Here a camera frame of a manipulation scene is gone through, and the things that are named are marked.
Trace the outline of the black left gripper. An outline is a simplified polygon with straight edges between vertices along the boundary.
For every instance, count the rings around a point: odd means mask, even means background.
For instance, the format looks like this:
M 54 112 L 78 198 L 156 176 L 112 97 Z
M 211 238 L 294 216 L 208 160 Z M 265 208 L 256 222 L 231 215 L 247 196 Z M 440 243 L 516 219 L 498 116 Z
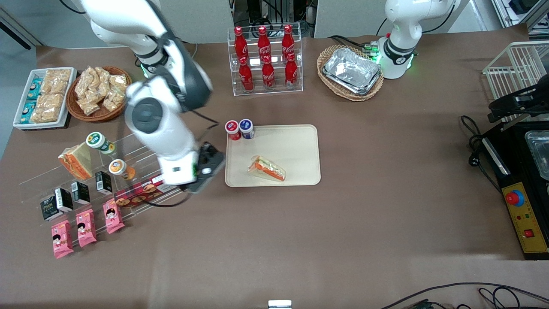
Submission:
M 549 86 L 548 82 L 538 82 L 511 94 L 502 96 L 489 104 L 490 123 L 500 121 L 505 117 L 515 114 L 527 114 L 538 116 L 549 111 Z

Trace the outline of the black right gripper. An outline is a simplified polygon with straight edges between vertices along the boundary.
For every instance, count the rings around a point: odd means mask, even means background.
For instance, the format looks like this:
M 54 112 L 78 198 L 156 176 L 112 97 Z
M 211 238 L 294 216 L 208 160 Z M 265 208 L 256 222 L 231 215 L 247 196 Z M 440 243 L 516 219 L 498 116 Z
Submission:
M 187 184 L 187 191 L 192 194 L 202 191 L 224 166 L 225 155 L 211 143 L 203 143 L 198 152 L 196 181 Z

